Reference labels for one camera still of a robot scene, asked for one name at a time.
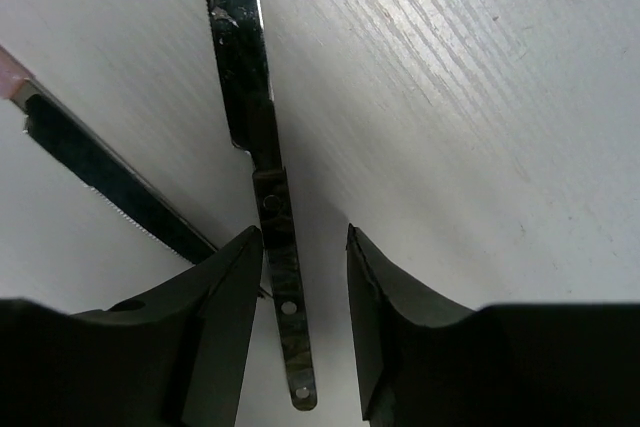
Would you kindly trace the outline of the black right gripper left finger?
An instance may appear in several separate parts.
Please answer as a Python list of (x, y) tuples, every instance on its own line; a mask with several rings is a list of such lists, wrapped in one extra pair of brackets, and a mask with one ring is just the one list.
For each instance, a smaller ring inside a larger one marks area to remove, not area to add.
[(262, 272), (250, 227), (107, 310), (1, 303), (5, 426), (231, 426)]

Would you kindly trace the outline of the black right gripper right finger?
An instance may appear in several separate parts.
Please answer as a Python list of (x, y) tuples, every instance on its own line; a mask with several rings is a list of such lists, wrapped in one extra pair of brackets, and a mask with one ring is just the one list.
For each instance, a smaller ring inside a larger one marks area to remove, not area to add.
[(635, 426), (637, 303), (467, 308), (347, 234), (363, 419), (372, 426)]

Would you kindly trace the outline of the pink handled table knife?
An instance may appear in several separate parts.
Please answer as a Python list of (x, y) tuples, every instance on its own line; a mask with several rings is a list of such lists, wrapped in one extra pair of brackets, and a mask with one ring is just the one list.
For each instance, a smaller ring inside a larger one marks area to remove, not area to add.
[(6, 49), (1, 97), (24, 114), (26, 135), (143, 233), (192, 264), (217, 251)]

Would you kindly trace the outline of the patterned handle table knife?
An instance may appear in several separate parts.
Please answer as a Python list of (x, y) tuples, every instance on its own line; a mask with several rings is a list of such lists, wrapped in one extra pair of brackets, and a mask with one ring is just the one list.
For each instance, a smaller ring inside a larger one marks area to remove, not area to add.
[(206, 0), (233, 145), (252, 160), (264, 255), (293, 406), (318, 403), (290, 189), (281, 156), (260, 0)]

